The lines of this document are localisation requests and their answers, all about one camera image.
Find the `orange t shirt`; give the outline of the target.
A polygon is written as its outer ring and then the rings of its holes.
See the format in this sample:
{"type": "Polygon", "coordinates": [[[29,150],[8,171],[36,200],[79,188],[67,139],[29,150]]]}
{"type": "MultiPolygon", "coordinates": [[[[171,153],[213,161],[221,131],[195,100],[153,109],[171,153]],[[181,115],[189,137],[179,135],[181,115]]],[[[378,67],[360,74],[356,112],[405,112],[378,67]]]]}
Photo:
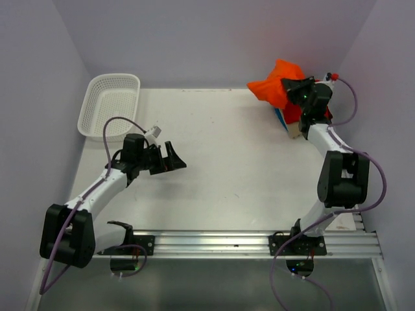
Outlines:
{"type": "Polygon", "coordinates": [[[299,65],[277,59],[275,67],[264,80],[249,82],[246,86],[258,100],[268,102],[274,108],[285,109],[289,100],[281,81],[283,78],[303,80],[305,75],[299,65]]]}

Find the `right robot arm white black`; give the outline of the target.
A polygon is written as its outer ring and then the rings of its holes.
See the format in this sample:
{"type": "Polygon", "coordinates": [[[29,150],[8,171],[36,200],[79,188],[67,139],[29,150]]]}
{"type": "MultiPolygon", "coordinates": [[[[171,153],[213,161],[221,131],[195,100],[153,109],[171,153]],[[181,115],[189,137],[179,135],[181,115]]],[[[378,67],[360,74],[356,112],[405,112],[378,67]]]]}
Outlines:
{"type": "Polygon", "coordinates": [[[350,211],[367,197],[369,160],[349,150],[332,131],[328,106],[337,79],[338,75],[333,73],[322,80],[312,76],[281,79],[289,102],[300,108],[300,133],[324,157],[317,183],[318,201],[290,231],[289,247],[299,255],[311,248],[311,238],[324,234],[337,212],[350,211]]]}

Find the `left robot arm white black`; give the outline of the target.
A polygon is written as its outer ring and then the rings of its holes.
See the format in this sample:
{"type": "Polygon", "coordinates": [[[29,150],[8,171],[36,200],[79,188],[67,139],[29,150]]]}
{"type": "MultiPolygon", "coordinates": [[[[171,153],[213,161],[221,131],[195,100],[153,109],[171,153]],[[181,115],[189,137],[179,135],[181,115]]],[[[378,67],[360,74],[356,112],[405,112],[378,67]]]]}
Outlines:
{"type": "Polygon", "coordinates": [[[63,205],[52,204],[47,209],[40,256],[84,268],[94,254],[105,249],[114,248],[123,255],[130,253],[135,246],[131,225],[110,220],[109,233],[101,233],[94,221],[140,172],[155,175],[186,168],[171,142],[165,142],[165,148],[167,155],[162,156],[160,145],[151,143],[149,136],[128,134],[123,147],[90,188],[63,205]]]}

